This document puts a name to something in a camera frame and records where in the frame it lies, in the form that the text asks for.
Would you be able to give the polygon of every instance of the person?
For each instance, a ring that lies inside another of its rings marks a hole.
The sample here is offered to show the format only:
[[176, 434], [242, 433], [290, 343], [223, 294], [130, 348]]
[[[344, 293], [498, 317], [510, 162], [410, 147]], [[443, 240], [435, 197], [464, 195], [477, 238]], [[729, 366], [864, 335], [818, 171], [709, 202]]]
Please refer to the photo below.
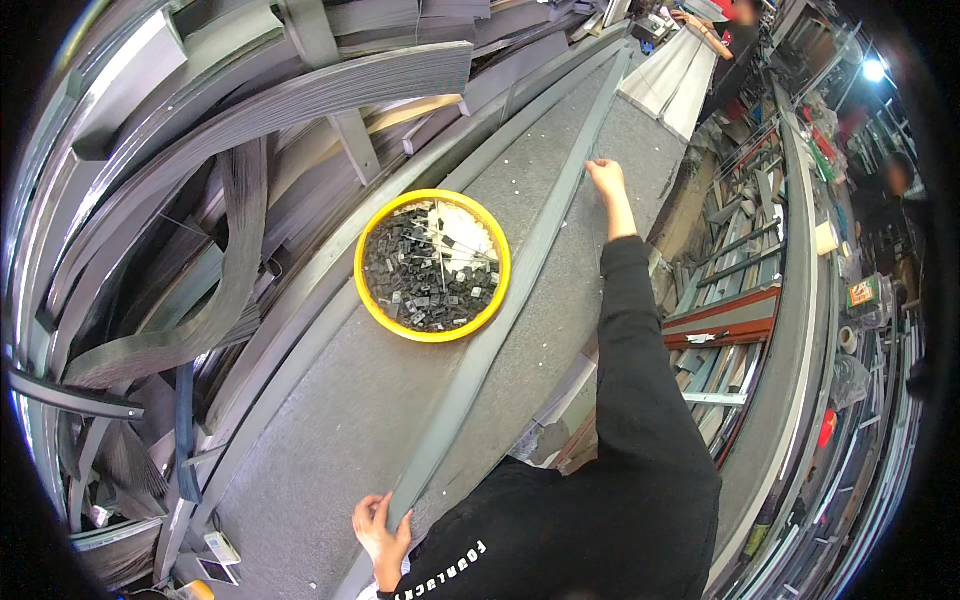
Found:
[[357, 504], [377, 597], [689, 598], [707, 582], [721, 481], [670, 368], [623, 171], [587, 162], [608, 214], [597, 337], [598, 458], [563, 477], [505, 458], [400, 565], [411, 513]]
[[760, 35], [762, 0], [734, 0], [733, 19], [730, 21], [701, 21], [689, 12], [671, 11], [677, 21], [685, 22], [699, 31], [720, 57], [713, 71], [710, 92], [704, 107], [697, 117], [697, 127], [703, 124], [718, 108], [723, 108], [736, 98], [740, 85], [748, 73], [748, 66]]
[[[858, 176], [851, 171], [856, 191], [850, 196], [853, 218], [856, 219], [856, 236], [864, 230], [878, 231], [893, 219], [894, 211], [900, 210], [901, 198], [913, 185], [916, 171], [910, 158], [901, 152], [894, 152], [883, 159], [880, 168], [872, 175]], [[911, 210], [917, 203], [903, 203], [907, 215], [924, 225], [923, 219]]]

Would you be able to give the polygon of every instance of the black sweatshirt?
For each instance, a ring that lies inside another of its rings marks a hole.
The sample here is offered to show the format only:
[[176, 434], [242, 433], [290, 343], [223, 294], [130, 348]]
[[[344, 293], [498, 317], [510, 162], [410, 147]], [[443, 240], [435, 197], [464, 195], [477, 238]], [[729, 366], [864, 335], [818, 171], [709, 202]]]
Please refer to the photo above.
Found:
[[380, 598], [697, 598], [720, 477], [674, 380], [638, 237], [604, 249], [599, 458], [568, 477], [504, 459]]

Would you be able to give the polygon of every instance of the black sleeve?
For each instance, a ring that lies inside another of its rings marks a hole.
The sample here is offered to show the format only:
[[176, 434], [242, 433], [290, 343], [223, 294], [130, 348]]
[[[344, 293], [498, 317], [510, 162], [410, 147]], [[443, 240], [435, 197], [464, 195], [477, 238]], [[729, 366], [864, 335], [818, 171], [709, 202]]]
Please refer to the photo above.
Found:
[[651, 247], [639, 237], [604, 249], [597, 337], [599, 459], [630, 468], [717, 477], [674, 379], [648, 274]]

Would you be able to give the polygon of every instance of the plastic bag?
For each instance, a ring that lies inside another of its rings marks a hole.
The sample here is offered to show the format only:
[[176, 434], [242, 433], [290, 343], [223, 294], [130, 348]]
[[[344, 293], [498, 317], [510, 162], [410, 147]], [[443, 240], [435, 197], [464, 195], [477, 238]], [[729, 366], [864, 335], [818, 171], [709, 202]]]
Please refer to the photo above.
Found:
[[833, 382], [830, 383], [830, 399], [837, 410], [853, 406], [867, 397], [870, 387], [870, 372], [855, 356], [842, 354], [833, 361]]

